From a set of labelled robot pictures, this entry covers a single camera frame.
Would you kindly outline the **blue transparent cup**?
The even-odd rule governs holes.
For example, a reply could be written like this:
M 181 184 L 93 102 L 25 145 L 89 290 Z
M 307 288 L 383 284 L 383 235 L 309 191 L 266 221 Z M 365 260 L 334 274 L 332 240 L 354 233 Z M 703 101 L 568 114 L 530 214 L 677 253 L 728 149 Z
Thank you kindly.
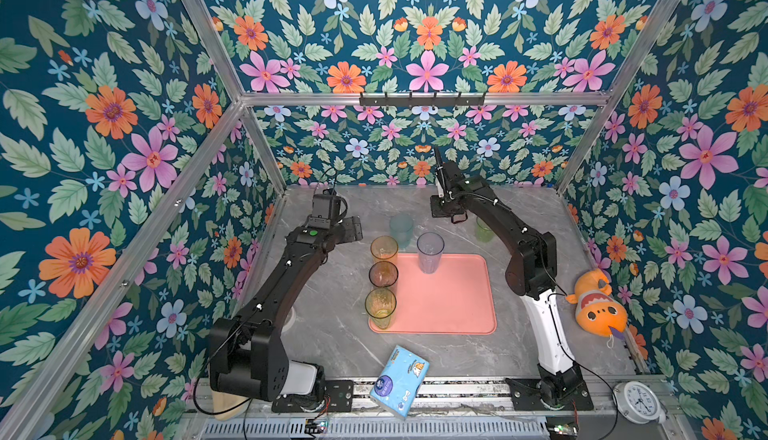
M 417 239 L 418 261 L 424 274 L 435 273 L 445 249 L 444 239 L 435 232 L 426 232 Z

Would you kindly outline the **green short cup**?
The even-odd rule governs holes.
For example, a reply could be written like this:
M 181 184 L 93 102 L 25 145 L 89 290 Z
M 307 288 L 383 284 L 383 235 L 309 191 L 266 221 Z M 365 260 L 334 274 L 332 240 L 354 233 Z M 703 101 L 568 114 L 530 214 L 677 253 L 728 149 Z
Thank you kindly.
M 489 243 L 495 238 L 493 230 L 479 217 L 476 218 L 475 236 L 480 243 Z

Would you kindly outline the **teal frosted cup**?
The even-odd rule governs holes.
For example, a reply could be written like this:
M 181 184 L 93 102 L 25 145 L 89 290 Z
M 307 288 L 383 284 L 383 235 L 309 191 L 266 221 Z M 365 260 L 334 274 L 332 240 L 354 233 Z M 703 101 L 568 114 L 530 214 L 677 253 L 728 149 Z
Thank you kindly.
M 414 221 L 405 213 L 394 215 L 389 221 L 390 236 L 397 242 L 400 251 L 404 251 L 413 237 Z

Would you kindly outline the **yellow plastic cup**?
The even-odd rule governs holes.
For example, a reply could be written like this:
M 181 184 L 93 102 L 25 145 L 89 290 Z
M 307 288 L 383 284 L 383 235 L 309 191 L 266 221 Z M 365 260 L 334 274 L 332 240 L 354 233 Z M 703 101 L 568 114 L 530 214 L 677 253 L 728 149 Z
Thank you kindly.
M 397 262 L 399 245 L 391 236 L 380 236 L 375 238 L 370 245 L 370 253 L 375 263 Z

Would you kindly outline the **dark grey plastic cup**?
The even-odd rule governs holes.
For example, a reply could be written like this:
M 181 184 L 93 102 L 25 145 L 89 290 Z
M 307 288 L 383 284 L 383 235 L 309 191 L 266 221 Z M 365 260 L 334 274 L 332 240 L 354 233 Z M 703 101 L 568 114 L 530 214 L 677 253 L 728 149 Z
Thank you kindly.
M 394 289 L 399 279 L 397 266 L 389 261 L 373 264 L 368 272 L 369 282 L 374 288 Z

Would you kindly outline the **light green tall cup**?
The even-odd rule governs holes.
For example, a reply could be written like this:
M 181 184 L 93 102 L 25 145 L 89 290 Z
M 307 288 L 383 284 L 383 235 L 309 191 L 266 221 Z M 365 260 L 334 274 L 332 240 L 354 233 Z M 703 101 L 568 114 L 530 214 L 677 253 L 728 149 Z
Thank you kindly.
M 365 299 L 365 310 L 371 324 L 379 330 L 387 330 L 397 308 L 397 298 L 388 288 L 375 288 Z

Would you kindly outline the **pink plastic tray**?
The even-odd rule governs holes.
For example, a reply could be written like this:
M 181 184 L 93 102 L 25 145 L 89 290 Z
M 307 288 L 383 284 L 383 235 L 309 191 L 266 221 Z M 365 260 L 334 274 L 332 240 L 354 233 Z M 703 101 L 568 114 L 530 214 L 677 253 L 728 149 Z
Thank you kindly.
M 490 335 L 497 328 L 486 260 L 475 254 L 445 254 L 438 269 L 426 274 L 418 256 L 396 260 L 397 305 L 389 326 L 369 328 L 378 334 Z

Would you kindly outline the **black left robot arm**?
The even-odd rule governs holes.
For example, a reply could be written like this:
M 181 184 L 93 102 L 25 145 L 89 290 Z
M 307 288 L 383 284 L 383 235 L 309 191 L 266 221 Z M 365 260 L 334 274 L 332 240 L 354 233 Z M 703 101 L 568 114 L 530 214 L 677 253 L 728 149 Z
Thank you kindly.
M 281 335 L 288 314 L 328 254 L 362 239 L 357 216 L 326 228 L 308 220 L 287 235 L 282 257 L 259 291 L 234 318 L 216 321 L 209 333 L 211 389 L 269 402 L 285 395 L 290 360 Z

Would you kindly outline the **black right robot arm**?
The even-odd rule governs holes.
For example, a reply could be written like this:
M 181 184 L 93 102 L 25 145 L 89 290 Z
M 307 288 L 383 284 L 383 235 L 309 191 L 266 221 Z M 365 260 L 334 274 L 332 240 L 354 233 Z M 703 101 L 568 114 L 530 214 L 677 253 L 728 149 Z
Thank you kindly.
M 436 175 L 436 185 L 438 193 L 430 198 L 434 218 L 449 218 L 456 224 L 472 213 L 507 248 L 510 260 L 505 280 L 522 299 L 534 331 L 541 401 L 551 409 L 564 407 L 585 389 L 585 382 L 566 341 L 557 308 L 556 239 L 526 224 L 480 177 L 468 179 L 462 173 L 442 168 Z

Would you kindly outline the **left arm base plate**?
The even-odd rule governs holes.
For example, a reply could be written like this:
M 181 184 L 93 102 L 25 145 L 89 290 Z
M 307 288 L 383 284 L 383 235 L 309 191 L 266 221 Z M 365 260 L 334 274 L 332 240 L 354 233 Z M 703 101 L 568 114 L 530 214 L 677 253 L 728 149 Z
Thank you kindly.
M 319 384 L 308 395 L 287 395 L 272 403 L 273 413 L 306 413 L 317 415 L 321 412 L 352 411 L 355 383 L 352 380 L 326 380 L 324 387 Z

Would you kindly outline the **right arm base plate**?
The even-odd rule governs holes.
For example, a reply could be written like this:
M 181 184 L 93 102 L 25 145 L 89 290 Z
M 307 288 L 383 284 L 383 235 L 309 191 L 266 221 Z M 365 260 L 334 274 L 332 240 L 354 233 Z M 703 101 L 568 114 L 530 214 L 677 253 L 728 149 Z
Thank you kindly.
M 593 411 L 594 403 L 585 382 L 560 391 L 538 379 L 505 378 L 515 411 Z

